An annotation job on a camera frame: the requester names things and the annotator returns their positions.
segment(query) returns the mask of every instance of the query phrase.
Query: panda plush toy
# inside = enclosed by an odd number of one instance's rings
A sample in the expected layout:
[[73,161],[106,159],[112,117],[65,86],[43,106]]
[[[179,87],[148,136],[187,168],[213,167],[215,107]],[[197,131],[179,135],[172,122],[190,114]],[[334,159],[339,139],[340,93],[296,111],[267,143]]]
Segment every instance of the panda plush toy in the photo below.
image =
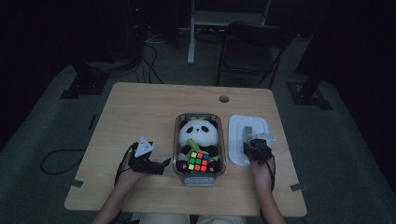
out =
[[190,118],[180,123],[177,156],[181,173],[217,173],[220,171],[218,124],[205,118]]

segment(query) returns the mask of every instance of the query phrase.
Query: panda eye patch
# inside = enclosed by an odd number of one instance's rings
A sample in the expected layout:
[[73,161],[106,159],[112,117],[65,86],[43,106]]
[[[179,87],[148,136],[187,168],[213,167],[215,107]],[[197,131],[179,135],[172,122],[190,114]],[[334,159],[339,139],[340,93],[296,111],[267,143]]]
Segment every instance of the panda eye patch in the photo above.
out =
[[202,126],[202,131],[204,131],[204,132],[206,132],[206,133],[208,133],[209,132],[209,129],[208,128],[206,128],[206,126]]

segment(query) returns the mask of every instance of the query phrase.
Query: black chair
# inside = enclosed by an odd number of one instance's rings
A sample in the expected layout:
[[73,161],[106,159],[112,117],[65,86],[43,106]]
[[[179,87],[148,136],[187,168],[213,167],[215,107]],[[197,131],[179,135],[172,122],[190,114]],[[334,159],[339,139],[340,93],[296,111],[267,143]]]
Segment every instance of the black chair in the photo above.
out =
[[272,74],[271,89],[280,56],[292,39],[292,33],[281,27],[230,23],[224,30],[216,86],[221,72],[229,71],[262,77],[260,83]]

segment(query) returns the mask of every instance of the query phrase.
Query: colorful cube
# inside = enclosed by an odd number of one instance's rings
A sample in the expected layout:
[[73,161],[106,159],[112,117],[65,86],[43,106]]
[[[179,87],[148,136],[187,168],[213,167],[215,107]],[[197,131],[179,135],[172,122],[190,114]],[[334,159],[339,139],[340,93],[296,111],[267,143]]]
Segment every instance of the colorful cube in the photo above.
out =
[[209,155],[201,152],[192,152],[189,160],[189,170],[196,172],[206,172],[209,164]]

